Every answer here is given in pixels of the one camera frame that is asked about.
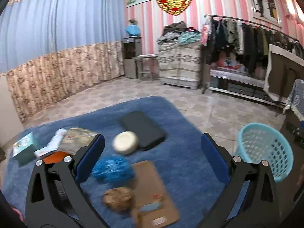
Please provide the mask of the brown paper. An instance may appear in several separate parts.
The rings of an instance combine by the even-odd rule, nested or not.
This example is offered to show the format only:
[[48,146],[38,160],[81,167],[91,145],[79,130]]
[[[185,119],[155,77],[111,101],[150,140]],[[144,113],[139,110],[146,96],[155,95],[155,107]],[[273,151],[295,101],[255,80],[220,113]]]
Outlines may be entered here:
[[102,201],[117,213],[127,211],[132,207],[133,192],[129,187],[112,188],[103,194]]

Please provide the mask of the blue plastic wrapper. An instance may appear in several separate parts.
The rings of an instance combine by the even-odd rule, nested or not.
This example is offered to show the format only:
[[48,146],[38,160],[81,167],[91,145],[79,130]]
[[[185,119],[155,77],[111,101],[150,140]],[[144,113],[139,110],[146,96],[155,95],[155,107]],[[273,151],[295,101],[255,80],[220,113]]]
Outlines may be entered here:
[[135,178],[135,171],[124,157],[113,155],[100,158],[91,175],[101,183],[122,186]]

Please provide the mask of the teal tissue box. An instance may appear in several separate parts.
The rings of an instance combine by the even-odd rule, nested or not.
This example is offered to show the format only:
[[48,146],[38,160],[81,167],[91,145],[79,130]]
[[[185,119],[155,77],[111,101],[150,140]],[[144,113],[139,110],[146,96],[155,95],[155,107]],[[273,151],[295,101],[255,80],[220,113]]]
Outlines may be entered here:
[[20,166],[23,166],[36,158],[37,151],[33,133],[30,132],[13,145],[13,158]]

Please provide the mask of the light blue plastic basket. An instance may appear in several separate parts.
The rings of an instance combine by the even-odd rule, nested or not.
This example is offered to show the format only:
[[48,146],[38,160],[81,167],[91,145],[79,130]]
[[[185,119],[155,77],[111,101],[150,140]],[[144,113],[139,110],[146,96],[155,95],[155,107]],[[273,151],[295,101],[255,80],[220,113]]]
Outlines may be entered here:
[[292,148],[276,129],[263,123],[249,123],[239,130],[235,155],[246,163],[269,163],[275,182],[283,181],[294,163]]

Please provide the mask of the crumpled grey snack bag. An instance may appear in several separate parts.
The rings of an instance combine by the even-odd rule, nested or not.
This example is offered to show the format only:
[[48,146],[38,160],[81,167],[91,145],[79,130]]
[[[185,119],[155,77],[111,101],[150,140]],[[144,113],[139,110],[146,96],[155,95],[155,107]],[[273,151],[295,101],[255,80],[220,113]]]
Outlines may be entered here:
[[81,147],[86,147],[97,133],[84,128],[71,128],[63,136],[58,150],[74,155]]

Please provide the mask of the white round tin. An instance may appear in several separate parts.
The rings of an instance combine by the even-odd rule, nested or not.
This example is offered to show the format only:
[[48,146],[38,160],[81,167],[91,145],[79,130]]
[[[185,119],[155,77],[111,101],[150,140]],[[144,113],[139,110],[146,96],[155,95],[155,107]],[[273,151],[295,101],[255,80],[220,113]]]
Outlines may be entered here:
[[139,139],[135,133],[125,131],[113,139],[112,147],[116,153],[128,155],[137,150],[139,147]]

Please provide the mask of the brown phone case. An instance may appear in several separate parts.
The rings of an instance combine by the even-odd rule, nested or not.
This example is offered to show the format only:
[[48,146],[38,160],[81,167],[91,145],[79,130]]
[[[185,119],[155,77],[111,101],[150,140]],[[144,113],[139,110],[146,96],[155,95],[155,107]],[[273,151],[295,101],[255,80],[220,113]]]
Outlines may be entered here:
[[164,183],[151,161],[132,164],[135,172],[131,209],[135,227],[166,227],[180,216]]

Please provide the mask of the blue quilted blanket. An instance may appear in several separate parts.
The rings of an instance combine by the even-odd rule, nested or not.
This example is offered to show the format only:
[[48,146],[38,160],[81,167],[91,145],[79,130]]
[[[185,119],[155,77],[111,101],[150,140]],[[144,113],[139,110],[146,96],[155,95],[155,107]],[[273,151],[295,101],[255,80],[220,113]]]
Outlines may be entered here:
[[[112,142],[128,124],[140,127],[145,138],[156,138],[156,145],[148,150],[138,149],[130,155],[116,154]],[[163,97],[127,101],[29,128],[20,133],[20,137],[31,134],[35,145],[42,148],[59,129],[87,129],[104,136],[105,149],[102,154],[93,155],[97,163],[88,170],[89,178],[81,186],[111,227],[130,227],[131,218],[107,209],[101,203],[101,195],[134,178],[134,163],[151,161],[155,164],[180,212],[175,227],[194,227],[224,187],[211,169],[211,158],[205,154],[205,149],[211,147],[211,140]]]

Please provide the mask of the black phone case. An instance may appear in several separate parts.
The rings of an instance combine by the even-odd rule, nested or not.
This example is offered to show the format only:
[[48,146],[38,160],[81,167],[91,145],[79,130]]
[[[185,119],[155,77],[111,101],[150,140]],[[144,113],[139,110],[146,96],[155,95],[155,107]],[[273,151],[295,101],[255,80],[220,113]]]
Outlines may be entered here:
[[166,133],[142,111],[133,111],[120,118],[122,127],[133,132],[139,139],[139,147],[143,151],[162,143]]

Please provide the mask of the low shelf with lace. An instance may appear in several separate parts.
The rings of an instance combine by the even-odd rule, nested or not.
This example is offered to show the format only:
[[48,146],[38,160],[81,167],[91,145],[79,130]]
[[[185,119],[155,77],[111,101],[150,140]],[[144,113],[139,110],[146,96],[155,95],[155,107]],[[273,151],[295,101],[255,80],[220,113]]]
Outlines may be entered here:
[[283,106],[264,91],[265,81],[242,72],[224,68],[210,70],[210,91],[245,98],[261,104]]

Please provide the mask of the cloth covered cabinet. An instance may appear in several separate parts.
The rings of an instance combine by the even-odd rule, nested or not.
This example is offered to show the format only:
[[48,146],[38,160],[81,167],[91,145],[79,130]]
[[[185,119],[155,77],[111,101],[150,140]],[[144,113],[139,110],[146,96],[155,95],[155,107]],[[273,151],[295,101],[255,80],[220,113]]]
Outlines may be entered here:
[[198,89],[201,81],[200,42],[159,44],[158,64],[162,84]]

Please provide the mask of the grey water dispenser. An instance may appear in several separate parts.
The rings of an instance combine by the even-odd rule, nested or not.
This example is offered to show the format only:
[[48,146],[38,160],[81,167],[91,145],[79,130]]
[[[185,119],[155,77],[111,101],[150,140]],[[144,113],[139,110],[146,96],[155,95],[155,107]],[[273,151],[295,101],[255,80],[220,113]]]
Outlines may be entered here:
[[137,79],[135,57],[142,55],[142,38],[129,36],[123,39],[124,73],[126,78]]

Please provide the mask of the pile of folded clothes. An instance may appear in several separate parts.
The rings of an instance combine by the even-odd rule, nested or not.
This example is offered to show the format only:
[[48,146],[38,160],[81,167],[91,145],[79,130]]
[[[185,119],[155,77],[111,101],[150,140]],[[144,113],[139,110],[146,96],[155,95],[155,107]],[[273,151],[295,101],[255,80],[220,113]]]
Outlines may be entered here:
[[193,27],[187,27],[184,21],[172,23],[163,28],[162,35],[157,39],[158,44],[178,43],[187,45],[200,41],[201,32]]

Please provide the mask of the blue potted plant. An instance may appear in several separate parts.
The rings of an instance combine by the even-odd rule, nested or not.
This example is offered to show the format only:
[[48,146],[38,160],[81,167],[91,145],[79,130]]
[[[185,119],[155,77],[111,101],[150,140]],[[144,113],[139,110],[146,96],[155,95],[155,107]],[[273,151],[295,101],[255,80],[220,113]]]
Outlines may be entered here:
[[141,36],[141,31],[138,26],[138,21],[135,19],[129,20],[129,25],[126,27],[126,33],[128,36]]

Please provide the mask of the framed wall picture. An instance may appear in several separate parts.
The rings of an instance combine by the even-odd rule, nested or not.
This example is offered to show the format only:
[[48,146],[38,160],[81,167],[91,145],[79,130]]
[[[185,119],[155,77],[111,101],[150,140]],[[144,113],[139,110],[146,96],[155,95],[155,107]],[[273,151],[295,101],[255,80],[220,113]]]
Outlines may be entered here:
[[251,0],[253,18],[281,28],[276,0]]

